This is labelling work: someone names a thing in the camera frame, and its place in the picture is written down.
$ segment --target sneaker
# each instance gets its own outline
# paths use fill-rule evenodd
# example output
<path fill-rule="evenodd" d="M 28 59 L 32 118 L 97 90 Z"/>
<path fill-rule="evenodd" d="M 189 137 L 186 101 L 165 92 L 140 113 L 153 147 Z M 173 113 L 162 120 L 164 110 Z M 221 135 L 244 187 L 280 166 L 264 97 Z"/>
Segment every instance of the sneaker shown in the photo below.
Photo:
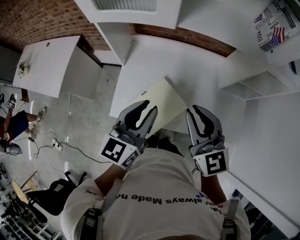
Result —
<path fill-rule="evenodd" d="M 29 136 L 30 136 L 31 139 L 36 139 L 36 137 L 37 137 L 37 127 L 36 127 L 35 124 L 33 124 L 33 127 L 30 130 Z"/>
<path fill-rule="evenodd" d="M 167 138 L 167 139 L 169 139 L 170 142 L 172 142 L 173 138 L 174 138 L 174 132 L 171 130 L 167 130 L 165 132 L 164 138 Z"/>
<path fill-rule="evenodd" d="M 42 111 L 40 111 L 37 115 L 40 118 L 39 122 L 44 121 L 46 115 L 47 115 L 47 107 L 43 107 Z"/>

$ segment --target white tabletop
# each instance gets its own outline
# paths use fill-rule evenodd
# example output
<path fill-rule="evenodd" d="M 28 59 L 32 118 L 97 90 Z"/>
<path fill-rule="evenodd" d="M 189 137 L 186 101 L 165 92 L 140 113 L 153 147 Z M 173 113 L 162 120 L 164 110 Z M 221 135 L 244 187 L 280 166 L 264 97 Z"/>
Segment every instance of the white tabletop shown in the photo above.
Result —
<path fill-rule="evenodd" d="M 13 85 L 58 98 L 65 71 L 79 38 L 61 37 L 27 45 L 21 59 L 29 63 L 29 73 L 20 77 L 16 71 Z"/>
<path fill-rule="evenodd" d="M 233 142 L 244 119 L 246 102 L 218 91 L 219 70 L 224 60 L 217 54 L 177 41 L 135 36 L 118 79 L 110 115 L 118 117 L 137 95 L 165 77 L 188 108 L 196 104 L 216 114 L 226 141 Z M 165 128 L 188 133 L 185 112 Z"/>

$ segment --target cardboard box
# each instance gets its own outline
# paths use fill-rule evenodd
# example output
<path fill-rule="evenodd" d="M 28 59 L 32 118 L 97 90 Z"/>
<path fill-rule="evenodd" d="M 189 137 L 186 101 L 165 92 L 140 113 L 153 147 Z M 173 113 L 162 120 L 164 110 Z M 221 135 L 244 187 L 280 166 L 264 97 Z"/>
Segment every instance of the cardboard box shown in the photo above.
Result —
<path fill-rule="evenodd" d="M 271 3 L 254 24 L 259 47 L 265 52 L 300 31 L 299 19 L 284 0 Z"/>

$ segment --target chair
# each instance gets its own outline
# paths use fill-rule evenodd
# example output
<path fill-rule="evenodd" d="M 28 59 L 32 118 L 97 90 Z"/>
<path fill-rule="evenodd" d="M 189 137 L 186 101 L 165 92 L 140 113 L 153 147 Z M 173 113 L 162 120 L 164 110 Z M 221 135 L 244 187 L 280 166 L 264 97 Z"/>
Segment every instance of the chair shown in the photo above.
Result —
<path fill-rule="evenodd" d="M 36 203 L 51 215 L 58 216 L 63 211 L 71 192 L 83 182 L 83 178 L 87 175 L 87 173 L 84 172 L 78 185 L 76 185 L 70 179 L 69 174 L 70 172 L 65 173 L 68 180 L 59 179 L 54 181 L 48 190 L 26 193 L 30 198 L 28 205 L 33 206 L 33 204 Z"/>

